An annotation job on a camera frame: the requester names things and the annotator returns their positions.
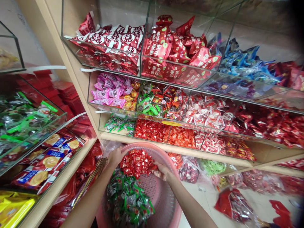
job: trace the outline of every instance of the red candy wrapper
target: red candy wrapper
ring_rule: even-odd
[[[137,180],[141,174],[150,175],[152,170],[157,170],[157,165],[153,164],[154,159],[145,150],[134,149],[124,156],[120,163],[120,168],[128,176],[134,176]]]
[[[228,218],[240,223],[245,223],[250,220],[249,214],[253,213],[253,209],[239,190],[229,189],[224,190],[218,198],[216,210],[226,215]]]

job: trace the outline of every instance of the red packet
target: red packet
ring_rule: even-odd
[[[44,143],[42,143],[42,146],[61,147],[69,139],[69,137],[65,137],[57,132],[50,136]]]
[[[38,163],[33,164],[33,170],[53,171],[58,163],[68,153],[68,149],[64,148],[49,148],[46,155]]]
[[[47,171],[33,170],[33,168],[33,166],[27,167],[15,177],[11,184],[27,189],[38,190],[40,188],[40,184],[48,179],[49,174]]]
[[[83,147],[83,143],[77,137],[72,138],[70,141],[62,145],[61,148],[68,149],[68,153],[72,150],[77,150],[78,148]]]
[[[44,191],[47,190],[51,186],[51,184],[54,182],[54,180],[57,178],[58,174],[59,174],[59,171],[54,171],[51,174],[51,176],[47,179],[47,181],[41,186],[37,195],[44,193]]]

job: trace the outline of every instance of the yellow package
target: yellow package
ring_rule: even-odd
[[[14,192],[0,191],[0,202],[2,202],[4,198],[11,197],[13,194]]]
[[[0,227],[16,227],[34,203],[35,199],[25,197],[4,198],[0,203]]]

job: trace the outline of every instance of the green wrapped candy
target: green wrapped candy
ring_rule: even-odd
[[[226,164],[217,161],[200,159],[200,167],[205,170],[208,176],[223,173],[226,170]]]

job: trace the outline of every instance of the pink basket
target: pink basket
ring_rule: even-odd
[[[158,146],[148,142],[135,142],[122,148],[122,150],[126,149],[129,151],[133,149],[146,150],[155,161],[166,165],[178,179],[180,178],[171,158]],[[155,208],[155,214],[148,219],[147,227],[178,227],[182,210],[168,183],[153,174],[149,176],[142,174],[140,180],[145,194],[151,198]],[[114,227],[114,224],[106,209],[106,203],[107,196],[105,194],[97,211],[96,220],[98,227],[110,228]]]

